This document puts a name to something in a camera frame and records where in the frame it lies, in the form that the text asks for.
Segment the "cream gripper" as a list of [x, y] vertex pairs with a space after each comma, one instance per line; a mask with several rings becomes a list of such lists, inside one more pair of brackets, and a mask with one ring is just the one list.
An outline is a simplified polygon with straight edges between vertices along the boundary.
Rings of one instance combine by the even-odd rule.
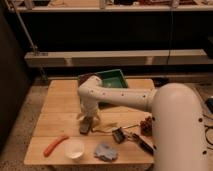
[[85, 116], [95, 117], [98, 121], [101, 121], [101, 117], [98, 113], [98, 103], [96, 101], [81, 101], [81, 113], [77, 114], [76, 119], [79, 120]]

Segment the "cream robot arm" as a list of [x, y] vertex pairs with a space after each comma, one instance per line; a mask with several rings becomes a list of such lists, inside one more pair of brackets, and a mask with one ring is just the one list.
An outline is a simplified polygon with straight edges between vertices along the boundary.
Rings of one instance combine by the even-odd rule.
[[79, 81], [81, 111], [97, 114], [105, 102], [152, 114], [154, 171], [209, 171], [201, 102], [180, 83], [158, 89], [105, 88], [97, 75]]

